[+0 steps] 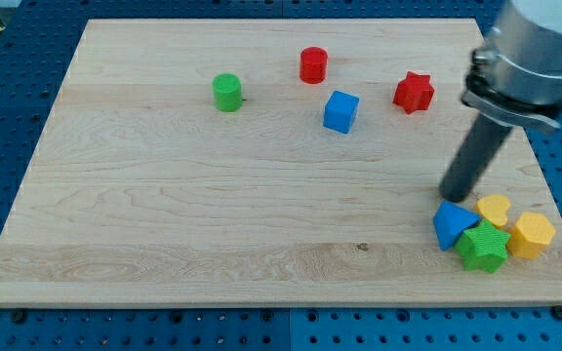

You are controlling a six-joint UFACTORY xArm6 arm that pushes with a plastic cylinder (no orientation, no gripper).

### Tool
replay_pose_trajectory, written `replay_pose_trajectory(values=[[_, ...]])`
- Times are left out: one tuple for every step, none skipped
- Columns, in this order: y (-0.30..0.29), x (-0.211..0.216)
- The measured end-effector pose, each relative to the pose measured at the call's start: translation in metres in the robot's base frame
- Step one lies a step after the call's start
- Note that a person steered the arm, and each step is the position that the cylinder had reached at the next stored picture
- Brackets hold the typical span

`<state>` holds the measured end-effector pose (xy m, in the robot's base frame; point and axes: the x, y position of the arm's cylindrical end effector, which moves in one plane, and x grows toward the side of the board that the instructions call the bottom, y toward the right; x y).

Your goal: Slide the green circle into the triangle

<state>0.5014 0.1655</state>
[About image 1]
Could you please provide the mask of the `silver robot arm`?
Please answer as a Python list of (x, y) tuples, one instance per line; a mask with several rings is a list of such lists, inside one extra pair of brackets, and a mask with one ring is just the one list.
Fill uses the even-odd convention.
[(561, 128), (562, 0), (504, 3), (471, 54), (462, 103), (502, 127)]

